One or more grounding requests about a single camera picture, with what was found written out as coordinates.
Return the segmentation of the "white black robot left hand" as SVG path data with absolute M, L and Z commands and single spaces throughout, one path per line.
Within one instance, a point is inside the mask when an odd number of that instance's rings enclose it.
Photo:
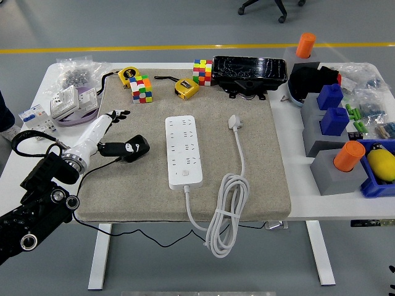
M 109 127 L 120 120 L 126 119 L 129 110 L 113 110 L 101 115 L 93 121 L 80 136 L 77 143 L 65 151 L 66 154 L 76 155 L 88 163 L 90 157 L 97 152 L 98 143 L 104 137 Z

